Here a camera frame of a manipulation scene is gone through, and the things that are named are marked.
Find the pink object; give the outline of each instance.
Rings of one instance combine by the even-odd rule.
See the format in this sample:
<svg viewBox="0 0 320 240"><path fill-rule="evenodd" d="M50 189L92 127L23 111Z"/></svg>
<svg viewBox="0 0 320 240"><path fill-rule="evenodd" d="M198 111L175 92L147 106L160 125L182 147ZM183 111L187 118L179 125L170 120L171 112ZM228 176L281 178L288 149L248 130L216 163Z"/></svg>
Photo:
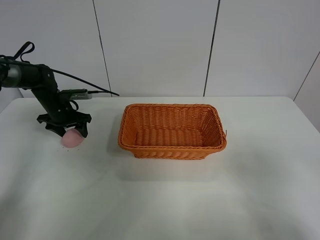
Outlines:
<svg viewBox="0 0 320 240"><path fill-rule="evenodd" d="M63 135L61 138L61 143L66 148L71 149L82 143L84 139L85 138L80 134L80 132L72 128L66 131L66 133Z"/></svg>

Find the white wall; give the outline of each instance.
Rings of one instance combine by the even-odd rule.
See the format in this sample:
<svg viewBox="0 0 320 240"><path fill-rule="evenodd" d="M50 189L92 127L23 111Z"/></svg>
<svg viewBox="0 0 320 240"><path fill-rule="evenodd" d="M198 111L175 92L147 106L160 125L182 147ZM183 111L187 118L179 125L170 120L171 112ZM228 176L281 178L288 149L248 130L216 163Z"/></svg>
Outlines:
<svg viewBox="0 0 320 240"><path fill-rule="evenodd" d="M315 61L294 102L320 132L320 57Z"/></svg>
<svg viewBox="0 0 320 240"><path fill-rule="evenodd" d="M31 41L35 51L25 55L25 60L109 89L91 0L2 0L0 31L0 54L13 56ZM65 76L55 74L55 78L60 89L93 89ZM29 90L21 91L33 97Z"/></svg>
<svg viewBox="0 0 320 240"><path fill-rule="evenodd" d="M111 89L202 96L218 0L94 0Z"/></svg>
<svg viewBox="0 0 320 240"><path fill-rule="evenodd" d="M0 113L17 98L21 98L20 91L16 88L2 88L0 91Z"/></svg>
<svg viewBox="0 0 320 240"><path fill-rule="evenodd" d="M294 98L320 49L319 0L221 0L206 96Z"/></svg>

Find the robotic arm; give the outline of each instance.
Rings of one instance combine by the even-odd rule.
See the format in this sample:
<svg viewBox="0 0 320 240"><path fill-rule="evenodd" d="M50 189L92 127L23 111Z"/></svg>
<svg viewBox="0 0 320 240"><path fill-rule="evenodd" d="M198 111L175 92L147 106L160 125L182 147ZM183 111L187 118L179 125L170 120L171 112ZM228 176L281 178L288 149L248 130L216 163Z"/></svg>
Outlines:
<svg viewBox="0 0 320 240"><path fill-rule="evenodd" d="M32 45L31 50L23 52L29 45ZM0 90L1 87L31 90L47 112L47 114L39 115L37 118L39 123L46 123L45 128L47 130L63 137L66 133L65 128L74 127L86 138L88 135L87 123L91 122L91 116L90 114L78 112L78 109L73 109L71 103L78 108L77 103L70 99L76 90L59 91L54 72L87 83L103 90L104 93L111 93L117 96L118 94L67 73L51 69L46 65L34 65L23 61L22 55L33 50L34 44L26 42L15 56L0 55Z"/></svg>

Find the wicker basket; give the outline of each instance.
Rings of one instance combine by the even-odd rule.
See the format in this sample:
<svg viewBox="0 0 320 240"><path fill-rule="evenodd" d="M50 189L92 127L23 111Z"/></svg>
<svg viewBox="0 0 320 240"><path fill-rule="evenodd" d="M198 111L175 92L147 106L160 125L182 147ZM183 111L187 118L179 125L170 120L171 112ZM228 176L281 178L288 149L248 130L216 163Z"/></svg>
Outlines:
<svg viewBox="0 0 320 240"><path fill-rule="evenodd" d="M119 146L143 159L204 159L227 145L217 110L208 104L131 104Z"/></svg>

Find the basket rim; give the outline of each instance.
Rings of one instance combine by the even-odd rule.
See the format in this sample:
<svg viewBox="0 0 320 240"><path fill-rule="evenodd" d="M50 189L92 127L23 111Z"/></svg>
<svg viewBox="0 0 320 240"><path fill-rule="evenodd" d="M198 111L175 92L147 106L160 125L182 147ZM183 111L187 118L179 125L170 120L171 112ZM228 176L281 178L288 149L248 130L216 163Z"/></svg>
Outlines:
<svg viewBox="0 0 320 240"><path fill-rule="evenodd" d="M128 145L124 144L123 141L123 126L125 124L125 121L127 119L127 114L130 109L134 107L172 107L172 108L209 108L212 110L213 114L215 115L215 121L218 125L219 128L219 133L220 133L220 139L221 143L218 146L141 146L141 145ZM120 130L119 130L119 135L118 135L118 145L126 150L154 150L154 151L159 151L161 149L166 149L166 150L200 150L200 151L209 151L209 150L220 150L222 151L225 149L227 145L227 138L226 134L224 132L221 119L218 115L218 111L215 107L213 107L210 104L179 104L179 103L174 103L174 104L168 104L168 103L133 103L125 107L122 120L121 120L121 125L120 125Z"/></svg>

